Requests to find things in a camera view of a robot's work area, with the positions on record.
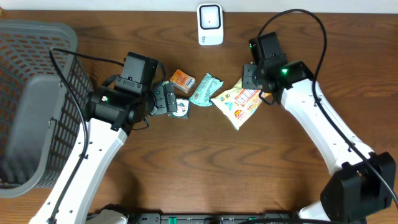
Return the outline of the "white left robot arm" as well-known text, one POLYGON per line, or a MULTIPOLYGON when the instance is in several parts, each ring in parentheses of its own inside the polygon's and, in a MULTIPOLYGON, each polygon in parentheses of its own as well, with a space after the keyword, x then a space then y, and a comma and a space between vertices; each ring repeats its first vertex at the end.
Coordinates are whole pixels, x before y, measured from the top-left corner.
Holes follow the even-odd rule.
POLYGON ((177 109, 174 86, 154 85, 140 93, 106 86, 92 92, 72 152, 55 187, 31 223, 127 223, 129 217, 106 209, 88 219, 88 210, 110 162, 133 126, 146 116, 177 109))

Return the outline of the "teal small snack box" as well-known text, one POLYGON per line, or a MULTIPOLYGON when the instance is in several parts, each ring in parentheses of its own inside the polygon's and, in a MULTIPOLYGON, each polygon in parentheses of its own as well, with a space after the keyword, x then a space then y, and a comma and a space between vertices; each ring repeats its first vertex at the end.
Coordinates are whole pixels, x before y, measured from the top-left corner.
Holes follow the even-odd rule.
POLYGON ((172 99, 172 106, 176 108, 175 111, 169 112, 168 116, 173 117, 173 118, 188 118, 189 114, 189 109, 190 109, 190 102, 188 99, 184 98, 179 98, 176 96, 175 91, 174 91, 174 86, 169 82, 163 82, 162 86, 166 90, 170 90, 171 93, 169 93, 169 98, 172 99))

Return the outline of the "orange small snack box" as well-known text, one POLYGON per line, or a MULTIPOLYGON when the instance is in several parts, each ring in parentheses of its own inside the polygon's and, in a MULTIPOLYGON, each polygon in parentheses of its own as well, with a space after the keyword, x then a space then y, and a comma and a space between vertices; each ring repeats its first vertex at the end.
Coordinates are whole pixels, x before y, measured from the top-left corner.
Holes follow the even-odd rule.
POLYGON ((194 77, 187 75, 180 69, 177 69, 171 76, 169 82, 184 93, 188 93, 193 88, 196 80, 194 77))

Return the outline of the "yellow snack bag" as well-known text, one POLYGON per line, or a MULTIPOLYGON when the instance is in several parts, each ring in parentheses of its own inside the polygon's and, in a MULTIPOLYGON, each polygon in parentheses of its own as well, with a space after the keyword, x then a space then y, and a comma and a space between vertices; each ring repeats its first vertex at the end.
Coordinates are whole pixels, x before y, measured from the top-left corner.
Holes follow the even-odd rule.
POLYGON ((259 93, 260 90, 244 89, 240 79, 234 87, 210 101, 229 119, 234 129, 239 130, 263 102, 259 93))

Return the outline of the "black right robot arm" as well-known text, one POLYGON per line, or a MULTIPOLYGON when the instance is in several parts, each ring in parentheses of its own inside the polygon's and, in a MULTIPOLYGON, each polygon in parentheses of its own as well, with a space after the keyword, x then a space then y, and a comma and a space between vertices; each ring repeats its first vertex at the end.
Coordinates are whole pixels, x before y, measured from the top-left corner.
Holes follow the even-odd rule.
POLYGON ((299 122, 325 161, 331 178, 320 200, 298 212, 299 219, 354 223, 397 202, 395 160, 387 152, 375 153, 350 130, 302 61, 245 65, 243 88, 270 93, 299 122))

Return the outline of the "teal snack packet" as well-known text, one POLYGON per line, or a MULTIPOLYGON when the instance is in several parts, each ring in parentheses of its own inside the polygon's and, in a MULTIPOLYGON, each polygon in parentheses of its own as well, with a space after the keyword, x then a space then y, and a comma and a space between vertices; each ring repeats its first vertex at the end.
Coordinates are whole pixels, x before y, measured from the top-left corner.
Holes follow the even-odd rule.
POLYGON ((222 87, 223 83, 224 81, 221 81, 207 73, 194 91, 193 95, 189 98, 189 101, 197 106, 211 106, 211 96, 222 87))

